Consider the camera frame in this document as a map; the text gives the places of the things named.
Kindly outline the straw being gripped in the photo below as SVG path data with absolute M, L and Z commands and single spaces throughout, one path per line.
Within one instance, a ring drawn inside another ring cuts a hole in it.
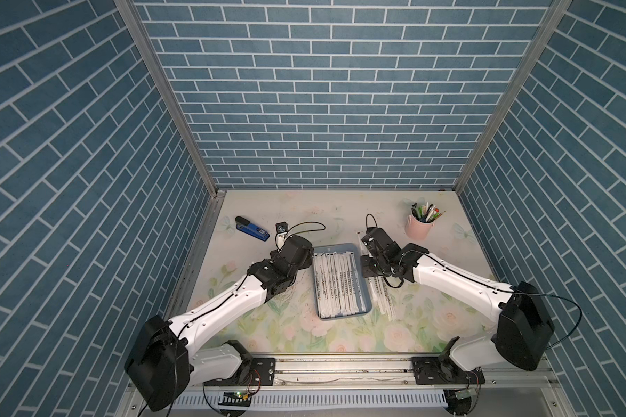
M 331 254 L 325 254 L 325 255 L 326 255 L 326 260 L 327 260 L 328 270 L 329 270 L 328 277 L 329 277 L 329 283 L 330 283 L 330 292 L 333 295 L 333 302 L 332 302 L 333 303 L 333 313 L 332 313 L 331 317 L 336 317 L 337 316 L 337 312 L 338 312 L 338 309 L 337 309 L 338 305 L 337 305 L 337 298 L 336 298 L 336 294 L 335 294 L 335 290 L 334 290 L 334 285 L 332 283 L 331 274 L 330 274 L 331 270 L 330 270 L 329 257 L 330 257 Z

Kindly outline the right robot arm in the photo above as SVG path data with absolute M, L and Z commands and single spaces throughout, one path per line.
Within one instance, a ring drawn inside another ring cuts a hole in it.
M 555 326 L 536 287 L 482 278 L 414 243 L 402 248 L 379 227 L 368 227 L 361 242 L 369 252 L 367 267 L 379 276 L 434 288 L 491 322 L 481 335 L 455 335 L 448 341 L 438 356 L 443 373 L 452 377 L 502 362 L 524 371 L 537 369 Z

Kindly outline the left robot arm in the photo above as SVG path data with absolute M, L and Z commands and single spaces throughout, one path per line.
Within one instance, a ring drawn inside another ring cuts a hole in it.
M 189 385 L 212 380 L 242 383 L 252 357 L 237 341 L 205 344 L 233 321 L 285 292 L 312 264 L 314 248 L 302 236 L 285 240 L 269 258 L 198 308 L 168 320 L 151 317 L 125 359 L 125 373 L 152 412 L 170 409 Z

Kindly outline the blue storage tray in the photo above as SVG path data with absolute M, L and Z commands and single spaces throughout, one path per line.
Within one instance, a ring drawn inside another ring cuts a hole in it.
M 311 267 L 316 309 L 322 321 L 370 313 L 372 301 L 361 269 L 361 253 L 355 244 L 314 248 Z

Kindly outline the right wrapped straw pile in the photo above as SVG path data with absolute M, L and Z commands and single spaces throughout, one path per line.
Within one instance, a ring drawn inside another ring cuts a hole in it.
M 377 305 L 380 313 L 387 316 L 389 321 L 393 321 L 395 309 L 390 295 L 391 288 L 386 285 L 384 278 L 371 277 L 369 279 L 369 288 L 372 300 Z

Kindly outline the pink pen cup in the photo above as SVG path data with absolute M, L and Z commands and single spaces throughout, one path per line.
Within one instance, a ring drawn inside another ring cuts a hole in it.
M 410 239 L 421 242 L 427 238 L 433 227 L 434 222 L 420 222 L 410 214 L 406 218 L 404 230 Z

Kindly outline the blue stapler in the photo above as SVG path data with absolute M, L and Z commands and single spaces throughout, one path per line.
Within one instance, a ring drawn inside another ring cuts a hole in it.
M 235 218 L 236 229 L 242 233 L 247 234 L 248 236 L 259 239 L 261 242 L 266 242 L 270 238 L 270 234 L 267 230 L 257 226 L 254 222 L 246 219 L 242 216 L 237 216 Z

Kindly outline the pens in cup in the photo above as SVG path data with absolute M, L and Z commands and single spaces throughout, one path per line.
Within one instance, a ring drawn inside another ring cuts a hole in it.
M 436 222 L 445 211 L 441 211 L 434 204 L 418 204 L 413 203 L 410 207 L 411 215 L 420 223 L 430 224 Z

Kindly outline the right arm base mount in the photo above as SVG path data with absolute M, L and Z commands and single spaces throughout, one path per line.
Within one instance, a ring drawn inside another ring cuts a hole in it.
M 417 385 L 483 385 L 485 378 L 481 369 L 464 371 L 449 360 L 435 356 L 410 358 Z

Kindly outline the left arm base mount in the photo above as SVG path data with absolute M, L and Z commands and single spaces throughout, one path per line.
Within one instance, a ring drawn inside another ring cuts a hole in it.
M 208 387 L 240 387 L 251 385 L 257 387 L 271 387 L 274 383 L 276 372 L 276 359 L 274 357 L 253 358 L 251 363 L 242 363 L 238 370 L 227 379 L 216 379 L 205 383 Z

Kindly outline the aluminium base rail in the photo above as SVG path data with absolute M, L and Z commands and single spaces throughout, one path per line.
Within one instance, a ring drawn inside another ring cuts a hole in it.
M 257 357 L 274 357 L 276 372 L 271 387 L 246 388 L 250 391 L 276 389 L 544 389 L 555 387 L 558 380 L 549 362 L 541 361 L 535 371 L 523 371 L 508 363 L 483 366 L 483 385 L 417 385 L 410 358 L 437 354 L 274 354 L 256 353 Z M 233 361 L 215 360 L 196 365 L 196 370 L 212 369 L 212 378 L 220 379 L 231 369 Z

